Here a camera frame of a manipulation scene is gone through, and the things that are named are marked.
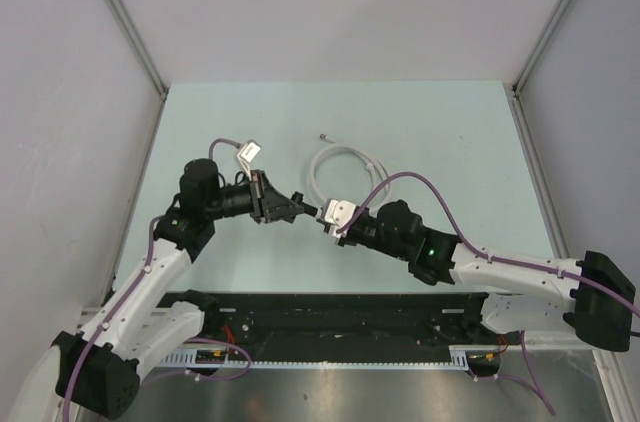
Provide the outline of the black T-shaped pipe fitting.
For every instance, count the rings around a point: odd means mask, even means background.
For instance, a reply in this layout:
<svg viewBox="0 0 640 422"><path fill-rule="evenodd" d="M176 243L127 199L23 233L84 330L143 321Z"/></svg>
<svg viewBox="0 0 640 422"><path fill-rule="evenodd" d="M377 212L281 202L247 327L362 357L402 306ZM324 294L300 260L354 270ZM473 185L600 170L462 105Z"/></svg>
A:
<svg viewBox="0 0 640 422"><path fill-rule="evenodd" d="M305 215L317 218L321 213L321 209L306 202L304 200L304 195L300 192L294 192L291 196L291 201L296 206L299 206Z"/></svg>

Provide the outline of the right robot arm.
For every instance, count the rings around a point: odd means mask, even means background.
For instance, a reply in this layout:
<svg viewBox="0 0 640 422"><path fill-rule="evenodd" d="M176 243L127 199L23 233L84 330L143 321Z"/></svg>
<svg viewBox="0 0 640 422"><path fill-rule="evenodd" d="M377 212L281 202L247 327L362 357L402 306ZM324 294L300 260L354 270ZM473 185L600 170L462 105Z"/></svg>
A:
<svg viewBox="0 0 640 422"><path fill-rule="evenodd" d="M473 330L573 334L602 350L630 348L635 287L602 253L554 259L472 249L456 234L426 227L403 200L370 214L331 199L318 220L338 245L362 245L402 260L427 285L493 288L470 299L466 323Z"/></svg>

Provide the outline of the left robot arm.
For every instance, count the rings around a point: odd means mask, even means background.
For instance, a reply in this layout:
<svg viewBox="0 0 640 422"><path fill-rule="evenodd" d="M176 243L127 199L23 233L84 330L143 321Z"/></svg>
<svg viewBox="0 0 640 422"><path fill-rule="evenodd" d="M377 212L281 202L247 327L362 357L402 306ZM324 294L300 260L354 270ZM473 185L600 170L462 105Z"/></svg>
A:
<svg viewBox="0 0 640 422"><path fill-rule="evenodd" d="M136 270L77 333L61 332L53 342L60 351L56 392L63 420L73 404L109 420L120 417L158 363L202 331L206 310L194 302L178 301L159 320L149 318L213 238L216 221L247 214L256 223L292 223L316 212L302 194L277 191L261 170L224 185L213 160L187 163L171 206L149 224L147 252Z"/></svg>

